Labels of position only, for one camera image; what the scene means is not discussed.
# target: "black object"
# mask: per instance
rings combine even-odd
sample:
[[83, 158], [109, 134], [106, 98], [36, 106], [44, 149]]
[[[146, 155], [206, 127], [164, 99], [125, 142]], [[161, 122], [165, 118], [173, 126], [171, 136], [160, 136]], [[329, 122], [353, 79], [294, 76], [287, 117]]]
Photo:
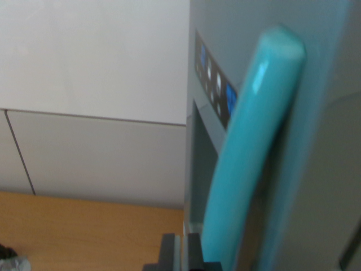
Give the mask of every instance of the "black object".
[[[175, 235], [164, 234], [157, 264], [144, 264], [143, 271], [174, 271], [174, 240]], [[201, 239], [198, 233], [188, 235], [188, 271], [223, 271], [220, 262], [205, 263]]]
[[17, 257], [17, 253], [11, 247], [4, 247], [0, 244], [0, 260]]
[[237, 92], [196, 31], [195, 72], [223, 127], [227, 129]]
[[173, 271], [174, 233], [163, 234], [157, 264], [145, 264], [143, 271]]
[[188, 235], [188, 271], [222, 271], [219, 261], [205, 263], [199, 233]]

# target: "panel seam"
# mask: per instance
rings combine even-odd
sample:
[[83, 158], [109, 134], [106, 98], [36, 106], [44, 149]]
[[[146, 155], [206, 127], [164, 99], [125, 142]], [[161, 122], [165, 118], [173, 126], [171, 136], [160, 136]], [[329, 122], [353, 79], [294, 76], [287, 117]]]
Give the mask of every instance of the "panel seam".
[[11, 122], [10, 122], [9, 116], [7, 115], [7, 110], [5, 110], [5, 111], [4, 111], [4, 113], [5, 113], [5, 117], [6, 117], [6, 120], [7, 120], [8, 125], [9, 125], [9, 128], [10, 128], [10, 131], [11, 131], [12, 137], [13, 137], [13, 139], [14, 139], [14, 142], [15, 142], [15, 145], [16, 145], [16, 148], [17, 148], [17, 151], [18, 151], [18, 153], [19, 153], [19, 156], [20, 156], [21, 162], [23, 163], [23, 167], [24, 167], [25, 172], [26, 172], [26, 174], [27, 174], [28, 181], [29, 181], [29, 183], [30, 183], [30, 187], [32, 188], [32, 192], [33, 192], [33, 194], [34, 194], [34, 195], [36, 195], [36, 193], [35, 193], [35, 189], [34, 189], [34, 186], [33, 186], [33, 183], [32, 183], [32, 180], [30, 179], [30, 175], [29, 175], [29, 172], [28, 172], [27, 166], [25, 165], [25, 161], [24, 161], [23, 155], [21, 154], [19, 144], [17, 143], [17, 140], [16, 140], [16, 137], [15, 137], [14, 130], [12, 129], [12, 126], [11, 126]]
[[0, 110], [10, 111], [10, 112], [33, 113], [33, 114], [40, 114], [40, 115], [81, 117], [84, 119], [95, 119], [95, 120], [113, 120], [113, 121], [122, 121], [122, 122], [126, 122], [126, 123], [141, 123], [141, 124], [155, 124], [155, 125], [164, 125], [164, 126], [186, 127], [185, 124], [166, 123], [166, 122], [162, 122], [162, 121], [119, 119], [116, 117], [99, 117], [99, 116], [77, 115], [77, 114], [68, 114], [68, 113], [54, 113], [54, 112], [45, 112], [45, 111], [17, 110], [17, 109], [11, 109], [11, 108], [6, 109], [6, 108], [1, 108], [1, 107], [0, 107]]

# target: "control panel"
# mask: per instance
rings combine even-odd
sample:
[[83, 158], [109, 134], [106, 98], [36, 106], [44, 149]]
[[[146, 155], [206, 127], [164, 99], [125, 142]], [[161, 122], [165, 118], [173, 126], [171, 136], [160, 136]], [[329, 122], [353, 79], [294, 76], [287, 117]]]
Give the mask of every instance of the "control panel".
[[203, 90], [223, 127], [226, 129], [232, 116], [237, 92], [196, 32], [195, 69]]

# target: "cabinet door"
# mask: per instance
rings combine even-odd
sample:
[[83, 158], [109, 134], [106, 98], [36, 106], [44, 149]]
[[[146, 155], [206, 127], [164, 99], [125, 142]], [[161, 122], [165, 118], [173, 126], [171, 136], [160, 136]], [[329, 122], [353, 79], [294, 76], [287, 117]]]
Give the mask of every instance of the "cabinet door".
[[185, 126], [8, 115], [38, 195], [183, 205]]
[[0, 108], [186, 123], [189, 1], [0, 6]]
[[0, 190], [32, 193], [3, 110], [0, 110]]

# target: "refrigerator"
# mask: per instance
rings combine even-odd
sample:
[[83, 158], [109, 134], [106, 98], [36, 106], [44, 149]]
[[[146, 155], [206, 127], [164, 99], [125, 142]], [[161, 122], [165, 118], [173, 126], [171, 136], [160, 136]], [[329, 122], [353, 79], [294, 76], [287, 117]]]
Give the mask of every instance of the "refrigerator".
[[360, 25], [356, 1], [191, 1], [185, 234], [204, 231], [232, 110], [262, 34], [286, 29], [306, 53], [227, 271], [361, 268]]

